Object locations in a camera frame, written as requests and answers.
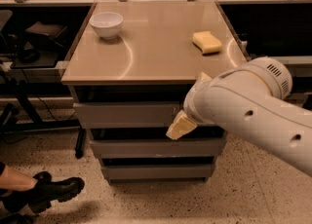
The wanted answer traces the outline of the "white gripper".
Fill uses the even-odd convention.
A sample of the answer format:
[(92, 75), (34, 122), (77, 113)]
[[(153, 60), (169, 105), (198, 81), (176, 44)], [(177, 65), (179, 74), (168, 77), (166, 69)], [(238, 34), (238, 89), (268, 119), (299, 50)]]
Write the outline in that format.
[(172, 124), (169, 126), (166, 136), (172, 140), (178, 140), (184, 135), (194, 131), (198, 125), (211, 125), (213, 121), (212, 111), (212, 78), (205, 72), (201, 72), (196, 83), (187, 93), (180, 110)]

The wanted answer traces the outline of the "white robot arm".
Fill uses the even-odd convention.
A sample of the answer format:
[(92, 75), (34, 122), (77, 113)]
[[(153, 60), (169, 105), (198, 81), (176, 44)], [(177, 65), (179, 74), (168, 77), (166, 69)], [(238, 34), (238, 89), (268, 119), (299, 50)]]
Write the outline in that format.
[(312, 175), (312, 112), (285, 102), (292, 86), (287, 67), (270, 57), (215, 78), (201, 73), (167, 137), (177, 140), (199, 126), (216, 124)]

